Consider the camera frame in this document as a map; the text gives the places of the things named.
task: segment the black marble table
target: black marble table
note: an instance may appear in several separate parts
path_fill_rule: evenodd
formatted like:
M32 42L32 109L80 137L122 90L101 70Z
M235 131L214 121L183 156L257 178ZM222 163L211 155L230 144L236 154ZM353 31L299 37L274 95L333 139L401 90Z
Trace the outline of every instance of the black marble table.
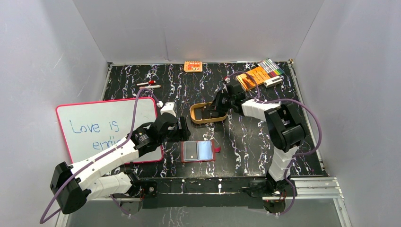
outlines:
M287 62L278 62L285 71L283 84L274 88L260 86L261 100L278 98L298 99L296 87ZM175 102L177 114L186 117L192 133L190 140L214 139L221 152L213 162L181 162L181 144L167 143L164 159L155 163L135 165L140 178L224 178L224 177L264 177L272 162L273 145L265 122L242 117L233 111L223 122L195 125L190 118L190 107L196 103L211 102L215 92L222 87L222 78L236 71L248 71L257 67L256 63L209 63L203 64L203 72L186 73L183 64L171 65L124 65L111 66L110 77L104 100L136 97L137 83L155 80L161 88L153 89L159 100ZM248 93L256 95L256 89ZM313 147L310 134L301 144L302 151ZM292 176L324 175L316 154L298 157L291 167Z

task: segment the gray wall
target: gray wall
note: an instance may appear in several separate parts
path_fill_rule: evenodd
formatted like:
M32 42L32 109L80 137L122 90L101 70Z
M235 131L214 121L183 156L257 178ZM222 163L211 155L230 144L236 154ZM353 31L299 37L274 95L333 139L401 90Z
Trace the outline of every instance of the gray wall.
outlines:
M74 0L108 62L294 58L323 0Z
M326 0L295 69L354 226L400 226L401 2Z
M0 2L2 226L39 226L54 166L68 160L54 109L99 100L106 69L72 1Z

